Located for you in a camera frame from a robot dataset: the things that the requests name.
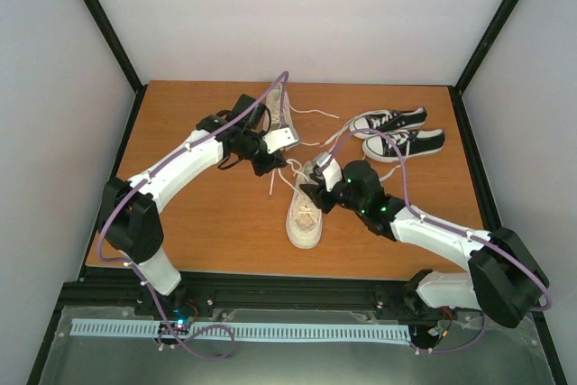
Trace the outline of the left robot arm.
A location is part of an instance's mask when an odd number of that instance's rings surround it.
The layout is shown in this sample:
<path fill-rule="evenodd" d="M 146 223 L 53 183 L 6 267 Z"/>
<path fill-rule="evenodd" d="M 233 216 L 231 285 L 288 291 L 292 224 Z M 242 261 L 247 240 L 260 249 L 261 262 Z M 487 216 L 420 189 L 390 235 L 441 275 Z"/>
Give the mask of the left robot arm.
<path fill-rule="evenodd" d="M 241 95 L 233 109 L 203 118 L 180 146 L 150 168 L 105 184 L 97 242 L 119 251 L 120 261 L 154 288 L 157 306 L 168 315 L 186 308 L 188 293 L 179 287 L 181 275 L 163 250 L 160 214 L 203 171 L 230 168 L 231 156 L 249 161 L 257 176 L 285 167 L 281 152 L 298 143 L 298 136 L 289 126 L 258 131 L 266 111 L 259 100 Z"/>

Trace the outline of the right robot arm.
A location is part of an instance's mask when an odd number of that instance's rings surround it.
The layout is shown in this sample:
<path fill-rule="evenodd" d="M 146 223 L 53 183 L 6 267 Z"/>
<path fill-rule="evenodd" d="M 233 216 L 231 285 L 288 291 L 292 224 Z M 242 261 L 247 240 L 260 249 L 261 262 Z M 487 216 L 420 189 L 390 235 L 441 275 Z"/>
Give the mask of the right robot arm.
<path fill-rule="evenodd" d="M 548 289 L 548 278 L 517 233 L 506 227 L 473 230 L 410 206 L 386 193 L 366 160 L 314 167 L 299 188 L 324 214 L 335 206 L 348 209 L 372 233 L 428 250 L 461 268 L 449 274 L 423 270 L 408 283 L 408 307 L 474 309 L 515 328 Z"/>

